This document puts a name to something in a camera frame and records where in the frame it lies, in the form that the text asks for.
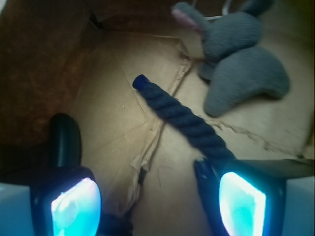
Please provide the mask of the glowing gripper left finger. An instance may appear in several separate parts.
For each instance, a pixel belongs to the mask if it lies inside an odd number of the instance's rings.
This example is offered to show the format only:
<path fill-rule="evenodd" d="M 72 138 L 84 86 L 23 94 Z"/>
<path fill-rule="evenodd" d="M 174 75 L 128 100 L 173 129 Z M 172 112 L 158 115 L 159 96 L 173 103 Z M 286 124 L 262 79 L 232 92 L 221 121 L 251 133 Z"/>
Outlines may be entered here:
<path fill-rule="evenodd" d="M 38 179 L 31 188 L 35 235 L 96 235 L 101 193 L 92 171 L 81 166 L 81 135 L 71 116 L 52 116 L 48 150 L 48 166 L 35 172 Z"/>

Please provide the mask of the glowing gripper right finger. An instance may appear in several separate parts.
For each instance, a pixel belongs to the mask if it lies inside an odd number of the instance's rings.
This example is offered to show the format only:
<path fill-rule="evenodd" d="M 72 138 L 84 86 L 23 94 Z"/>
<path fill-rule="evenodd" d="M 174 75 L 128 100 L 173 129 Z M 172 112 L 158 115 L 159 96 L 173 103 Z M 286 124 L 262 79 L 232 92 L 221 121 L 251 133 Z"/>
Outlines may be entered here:
<path fill-rule="evenodd" d="M 285 183 L 280 160 L 194 162 L 198 194 L 214 236 L 280 236 Z"/>

